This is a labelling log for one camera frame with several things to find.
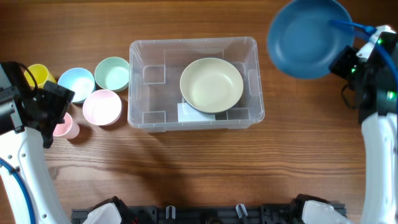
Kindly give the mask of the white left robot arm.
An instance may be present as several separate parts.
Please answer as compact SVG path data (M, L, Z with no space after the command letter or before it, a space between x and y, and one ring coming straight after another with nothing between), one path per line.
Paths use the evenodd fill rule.
M1 179L16 223L69 223L44 151L74 92L52 82L31 87L27 71L19 62L1 63Z

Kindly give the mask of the light green bowl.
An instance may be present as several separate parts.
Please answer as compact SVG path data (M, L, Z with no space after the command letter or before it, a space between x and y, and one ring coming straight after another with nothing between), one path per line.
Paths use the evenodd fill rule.
M121 57L108 57L96 66L94 78L102 89L123 91L129 84L129 63Z

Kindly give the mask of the light pink bowl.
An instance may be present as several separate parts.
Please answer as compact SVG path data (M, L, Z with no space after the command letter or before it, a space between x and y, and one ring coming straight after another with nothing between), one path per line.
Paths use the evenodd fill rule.
M121 98L111 90L96 90L85 100L82 112L85 119L97 126L114 124L121 116Z

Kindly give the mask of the dark blue plate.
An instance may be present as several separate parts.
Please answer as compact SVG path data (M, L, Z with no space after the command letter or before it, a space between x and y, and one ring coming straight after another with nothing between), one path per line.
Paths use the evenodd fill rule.
M196 108L196 107L194 107L192 104L190 104L183 96L182 96L182 103L188 104L188 105L191 106L193 109L195 109L196 111L199 111L199 112L201 112L201 113L205 113L205 114L220 114L220 113L224 113L224 112L228 111L229 109L234 108L234 107L236 107L237 105L239 105L239 104L240 104L240 99L239 99L235 104L233 104L232 107L230 107L230 108L228 108L228 109L226 109L226 110L218 111L218 112L206 112L206 111L203 111L203 110L199 110L198 108Z
M353 28L337 28L331 20L348 21L349 12L333 0L294 0L274 17L267 35L267 51L281 72L302 79L330 73L336 56L354 43Z

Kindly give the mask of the right arm base joint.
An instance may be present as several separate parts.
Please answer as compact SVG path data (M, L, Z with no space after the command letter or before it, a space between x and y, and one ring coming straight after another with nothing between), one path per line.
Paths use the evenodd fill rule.
M289 219L304 224L353 224L346 217L345 206L335 208L329 201L298 194L290 204Z

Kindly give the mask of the left arm base joint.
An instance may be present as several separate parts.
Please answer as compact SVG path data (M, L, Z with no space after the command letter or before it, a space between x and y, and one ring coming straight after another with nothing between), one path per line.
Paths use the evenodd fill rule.
M95 205L83 224L139 224L137 215L114 196Z

